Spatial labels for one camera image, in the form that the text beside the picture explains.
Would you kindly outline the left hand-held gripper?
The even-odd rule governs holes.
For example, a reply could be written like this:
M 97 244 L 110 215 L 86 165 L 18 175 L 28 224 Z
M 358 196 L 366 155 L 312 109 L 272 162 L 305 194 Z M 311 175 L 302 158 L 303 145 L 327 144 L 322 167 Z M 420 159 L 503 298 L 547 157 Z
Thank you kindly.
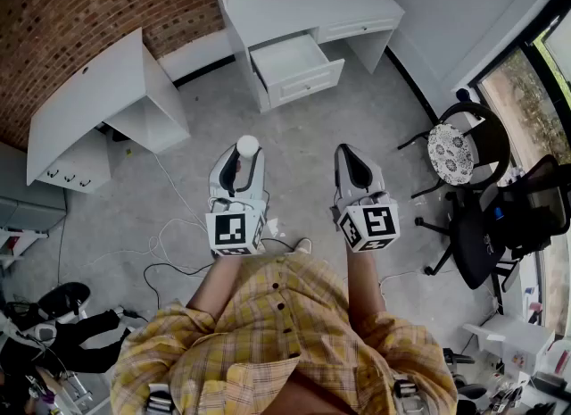
M 265 252 L 265 155 L 258 143 L 235 143 L 217 160 L 209 176 L 205 215 L 210 249 L 218 256 Z

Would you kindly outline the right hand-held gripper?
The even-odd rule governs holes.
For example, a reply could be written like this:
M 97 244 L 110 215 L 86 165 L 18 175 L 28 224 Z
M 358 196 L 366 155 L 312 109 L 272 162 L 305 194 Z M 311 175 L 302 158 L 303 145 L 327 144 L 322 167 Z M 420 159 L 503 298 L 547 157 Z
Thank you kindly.
M 382 171 L 353 145 L 335 149 L 334 223 L 355 253 L 381 250 L 401 235 L 398 204 L 385 189 Z

